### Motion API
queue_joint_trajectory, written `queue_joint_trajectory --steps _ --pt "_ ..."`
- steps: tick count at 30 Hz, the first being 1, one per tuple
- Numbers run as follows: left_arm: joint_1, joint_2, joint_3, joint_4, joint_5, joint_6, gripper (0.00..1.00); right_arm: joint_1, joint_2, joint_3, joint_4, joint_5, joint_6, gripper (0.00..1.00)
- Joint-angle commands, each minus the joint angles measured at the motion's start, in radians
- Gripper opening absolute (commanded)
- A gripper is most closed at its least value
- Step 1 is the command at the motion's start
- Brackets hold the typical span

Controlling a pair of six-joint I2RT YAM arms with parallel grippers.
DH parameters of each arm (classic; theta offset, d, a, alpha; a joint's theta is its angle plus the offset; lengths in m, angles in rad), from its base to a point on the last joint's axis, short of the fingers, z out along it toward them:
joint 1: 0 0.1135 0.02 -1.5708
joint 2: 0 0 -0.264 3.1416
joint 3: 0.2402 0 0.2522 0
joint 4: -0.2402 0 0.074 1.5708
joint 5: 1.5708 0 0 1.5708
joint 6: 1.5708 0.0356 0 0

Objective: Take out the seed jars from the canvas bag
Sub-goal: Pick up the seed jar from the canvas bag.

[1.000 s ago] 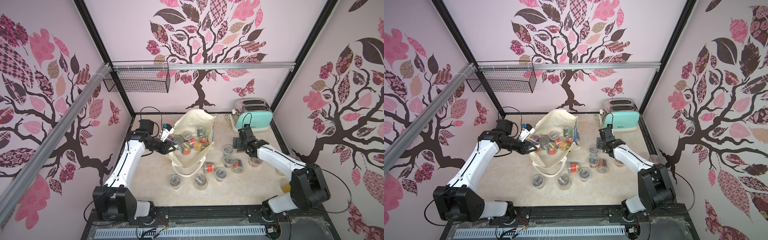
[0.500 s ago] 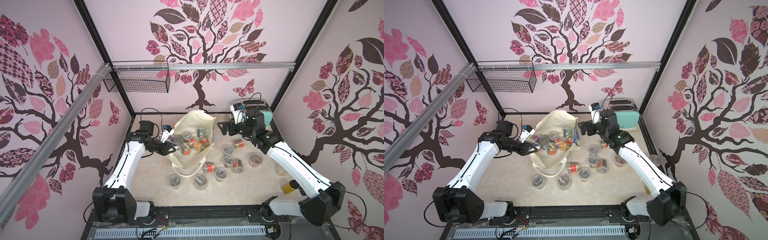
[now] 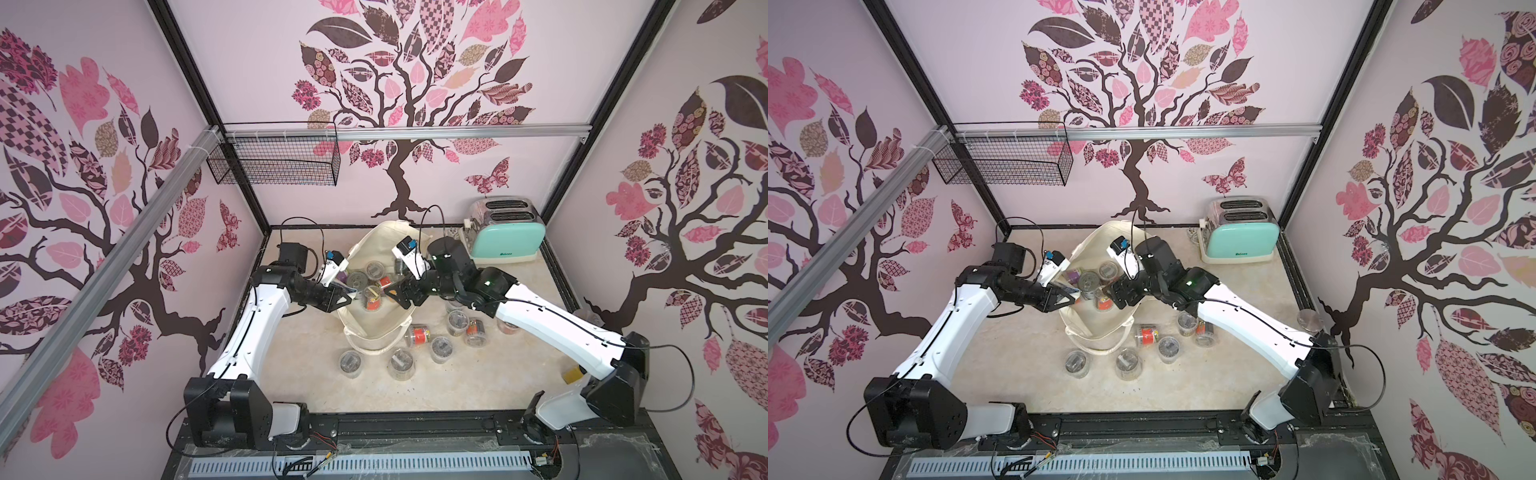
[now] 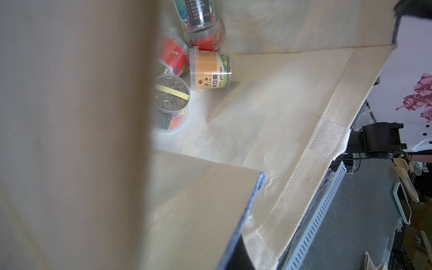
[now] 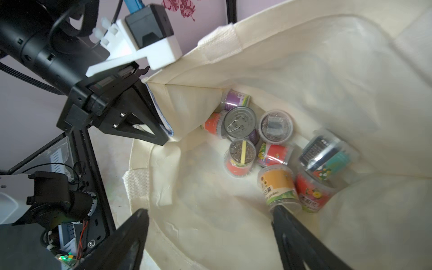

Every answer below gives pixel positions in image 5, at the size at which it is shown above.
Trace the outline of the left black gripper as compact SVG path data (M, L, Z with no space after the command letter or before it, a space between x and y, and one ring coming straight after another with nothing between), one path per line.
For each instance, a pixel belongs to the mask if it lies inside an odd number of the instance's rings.
M159 125L146 114L142 121L131 112L109 111L116 100L149 69L149 66L141 69L136 62L132 62L78 82L69 92L57 127L70 133L73 129L84 129L92 124L107 135L165 145L168 137L174 135L174 130L147 83L139 81L144 102Z

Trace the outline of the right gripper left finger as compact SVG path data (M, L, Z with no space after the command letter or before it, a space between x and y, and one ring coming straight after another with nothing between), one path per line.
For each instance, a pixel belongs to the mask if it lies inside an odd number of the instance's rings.
M150 218L146 209L132 214L76 270L138 270L144 255Z

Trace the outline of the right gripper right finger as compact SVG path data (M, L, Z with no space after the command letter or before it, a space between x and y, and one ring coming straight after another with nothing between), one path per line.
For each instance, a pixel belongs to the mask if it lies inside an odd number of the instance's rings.
M285 270L351 269L283 206L274 208L272 227Z

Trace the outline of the cream canvas tote bag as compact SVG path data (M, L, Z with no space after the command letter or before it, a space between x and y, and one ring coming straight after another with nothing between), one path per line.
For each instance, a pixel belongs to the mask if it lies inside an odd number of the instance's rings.
M161 270L280 270L258 172L286 165L299 221L355 270L432 267L432 3L287 1L220 27L144 79L174 135L124 175ZM222 94L250 95L252 170L228 174ZM320 182L299 157L327 129L359 153Z

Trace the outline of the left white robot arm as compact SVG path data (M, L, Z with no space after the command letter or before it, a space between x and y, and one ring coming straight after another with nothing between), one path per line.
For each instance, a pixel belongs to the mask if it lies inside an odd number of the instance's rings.
M182 51L165 8L127 1L129 15L99 18L99 1L2 1L1 55L39 76L1 69L67 97L57 127L164 145L168 134L140 77Z

